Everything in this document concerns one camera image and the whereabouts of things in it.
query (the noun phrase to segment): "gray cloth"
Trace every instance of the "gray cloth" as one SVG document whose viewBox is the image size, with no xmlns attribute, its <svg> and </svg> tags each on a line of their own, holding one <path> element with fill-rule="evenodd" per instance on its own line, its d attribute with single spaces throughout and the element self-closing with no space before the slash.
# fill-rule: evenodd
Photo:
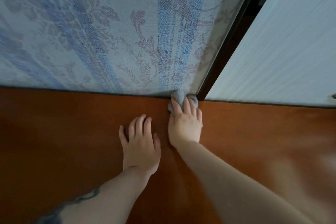
<svg viewBox="0 0 336 224">
<path fill-rule="evenodd" d="M 171 94 L 171 96 L 176 99 L 176 101 L 179 103 L 179 105 L 180 105 L 180 107 L 181 107 L 181 109 L 183 111 L 183 100 L 184 100 L 184 96 L 185 96 L 184 92 L 180 91 L 180 90 L 175 90 Z M 193 100 L 193 102 L 195 103 L 195 106 L 198 107 L 198 100 L 196 98 L 196 95 L 187 95 L 187 97 L 191 98 Z M 171 113 L 174 113 L 173 106 L 172 106 L 171 102 L 168 105 L 168 110 Z"/>
</svg>

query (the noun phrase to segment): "wooden surface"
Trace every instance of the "wooden surface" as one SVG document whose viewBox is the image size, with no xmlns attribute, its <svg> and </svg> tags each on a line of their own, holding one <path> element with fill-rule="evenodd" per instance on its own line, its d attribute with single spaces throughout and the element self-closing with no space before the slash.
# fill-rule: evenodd
<svg viewBox="0 0 336 224">
<path fill-rule="evenodd" d="M 119 125 L 143 113 L 159 169 L 129 223 L 220 223 L 167 141 L 167 99 L 0 88 L 1 223 L 36 220 L 122 171 Z M 336 110 L 201 102 L 201 143 L 317 223 L 335 223 Z"/>
</svg>

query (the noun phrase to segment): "floral pattern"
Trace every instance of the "floral pattern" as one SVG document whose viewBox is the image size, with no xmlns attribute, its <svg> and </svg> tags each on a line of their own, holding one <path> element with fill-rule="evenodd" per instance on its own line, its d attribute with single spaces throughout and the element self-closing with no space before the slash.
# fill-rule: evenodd
<svg viewBox="0 0 336 224">
<path fill-rule="evenodd" d="M 0 0 L 0 84 L 197 93 L 243 0 Z"/>
</svg>

